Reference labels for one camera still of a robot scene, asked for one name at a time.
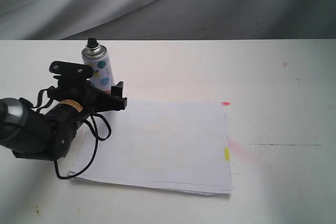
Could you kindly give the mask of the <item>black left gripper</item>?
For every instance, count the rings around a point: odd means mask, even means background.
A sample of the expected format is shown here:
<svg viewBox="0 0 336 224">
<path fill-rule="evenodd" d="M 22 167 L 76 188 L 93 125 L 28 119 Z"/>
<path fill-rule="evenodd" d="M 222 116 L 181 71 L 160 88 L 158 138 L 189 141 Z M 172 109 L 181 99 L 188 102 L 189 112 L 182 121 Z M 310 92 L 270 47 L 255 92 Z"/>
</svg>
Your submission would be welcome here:
<svg viewBox="0 0 336 224">
<path fill-rule="evenodd" d="M 77 111 L 78 118 L 107 111 L 121 111 L 127 107 L 128 98 L 123 97 L 124 82 L 110 82 L 99 86 L 89 80 L 59 78 L 58 87 L 48 89 L 48 97 Z"/>
</svg>

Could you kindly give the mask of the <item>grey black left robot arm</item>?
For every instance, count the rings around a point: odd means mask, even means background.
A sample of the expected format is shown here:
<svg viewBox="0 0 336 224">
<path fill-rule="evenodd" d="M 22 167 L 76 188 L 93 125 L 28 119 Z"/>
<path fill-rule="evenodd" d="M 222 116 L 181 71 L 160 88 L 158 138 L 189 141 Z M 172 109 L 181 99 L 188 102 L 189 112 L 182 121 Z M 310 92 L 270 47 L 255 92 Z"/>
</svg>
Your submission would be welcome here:
<svg viewBox="0 0 336 224">
<path fill-rule="evenodd" d="M 77 130 L 91 115 L 125 110 L 123 82 L 106 93 L 88 80 L 58 80 L 45 89 L 51 101 L 58 101 L 42 114 L 26 99 L 1 99 L 1 146 L 17 158 L 53 161 L 65 157 Z"/>
</svg>

